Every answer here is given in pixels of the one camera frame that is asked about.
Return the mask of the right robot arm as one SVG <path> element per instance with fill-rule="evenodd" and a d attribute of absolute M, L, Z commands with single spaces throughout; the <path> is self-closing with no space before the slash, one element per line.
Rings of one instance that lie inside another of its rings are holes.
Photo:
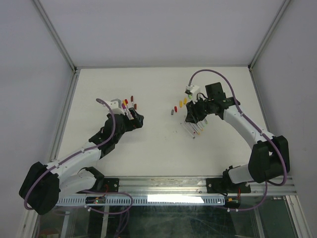
<path fill-rule="evenodd" d="M 230 124 L 251 148 L 251 156 L 246 165 L 229 167 L 222 174 L 221 185 L 227 192 L 233 192 L 239 184 L 255 181 L 271 182 L 272 179 L 287 177 L 290 171 L 288 141 L 284 136 L 274 136 L 257 126 L 241 110 L 234 97 L 227 97 L 221 83 L 205 86 L 206 94 L 196 85 L 187 86 L 185 93 L 185 121 L 191 124 L 202 122 L 207 115 L 214 114 Z"/>

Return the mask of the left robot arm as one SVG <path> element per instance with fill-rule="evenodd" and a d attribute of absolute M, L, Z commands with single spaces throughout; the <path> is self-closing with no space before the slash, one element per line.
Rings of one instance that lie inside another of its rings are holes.
<path fill-rule="evenodd" d="M 100 192 L 104 175 L 92 163 L 104 158 L 126 132 L 143 127 L 144 116 L 133 108 L 131 118 L 125 113 L 109 113 L 104 126 L 77 151 L 56 161 L 34 163 L 23 181 L 19 196 L 27 210 L 44 215 L 52 210 L 60 199 L 83 190 Z"/>

